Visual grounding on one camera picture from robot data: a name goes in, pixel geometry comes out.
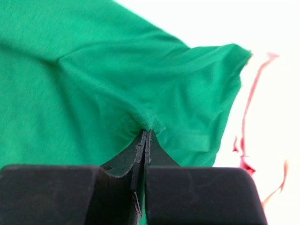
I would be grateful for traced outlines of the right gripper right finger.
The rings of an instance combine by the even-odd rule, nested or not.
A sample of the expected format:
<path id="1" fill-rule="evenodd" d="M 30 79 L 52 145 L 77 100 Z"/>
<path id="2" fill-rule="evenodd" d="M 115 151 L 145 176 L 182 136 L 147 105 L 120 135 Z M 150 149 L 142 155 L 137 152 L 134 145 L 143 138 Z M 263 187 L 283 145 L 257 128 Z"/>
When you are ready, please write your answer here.
<path id="1" fill-rule="evenodd" d="M 155 133 L 145 145 L 145 212 L 149 225 L 265 225 L 250 175 L 240 168 L 180 167 Z"/>

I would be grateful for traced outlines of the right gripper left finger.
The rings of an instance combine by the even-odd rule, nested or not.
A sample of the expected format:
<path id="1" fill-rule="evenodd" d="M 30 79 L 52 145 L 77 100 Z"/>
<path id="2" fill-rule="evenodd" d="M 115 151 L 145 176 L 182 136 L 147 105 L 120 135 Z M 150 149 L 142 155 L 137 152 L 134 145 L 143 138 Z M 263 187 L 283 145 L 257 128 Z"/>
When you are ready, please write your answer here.
<path id="1" fill-rule="evenodd" d="M 3 225 L 136 225 L 143 211 L 147 133 L 103 165 L 8 165 L 0 171 Z"/>

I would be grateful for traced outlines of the salmon pink t-shirt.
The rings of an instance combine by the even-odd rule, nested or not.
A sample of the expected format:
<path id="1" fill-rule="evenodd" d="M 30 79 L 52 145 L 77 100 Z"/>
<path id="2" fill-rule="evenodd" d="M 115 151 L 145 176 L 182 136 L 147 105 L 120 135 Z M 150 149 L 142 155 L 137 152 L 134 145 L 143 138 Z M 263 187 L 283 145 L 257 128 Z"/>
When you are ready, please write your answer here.
<path id="1" fill-rule="evenodd" d="M 239 91 L 230 119 L 235 130 L 233 154 L 240 158 L 239 167 L 253 179 L 263 208 L 278 200 L 286 178 L 287 162 L 276 128 L 271 124 L 276 103 L 268 78 L 279 56 L 274 53 L 254 54 L 241 72 Z"/>

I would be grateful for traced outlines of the green t-shirt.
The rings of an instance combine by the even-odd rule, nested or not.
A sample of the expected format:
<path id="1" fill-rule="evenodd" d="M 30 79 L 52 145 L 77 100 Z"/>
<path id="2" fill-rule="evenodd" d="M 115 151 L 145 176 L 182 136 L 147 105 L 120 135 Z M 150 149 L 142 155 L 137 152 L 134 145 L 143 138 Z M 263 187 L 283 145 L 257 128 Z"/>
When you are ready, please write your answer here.
<path id="1" fill-rule="evenodd" d="M 212 166 L 250 57 L 112 0 L 3 0 L 0 165 L 101 165 L 153 130 L 179 165 Z"/>

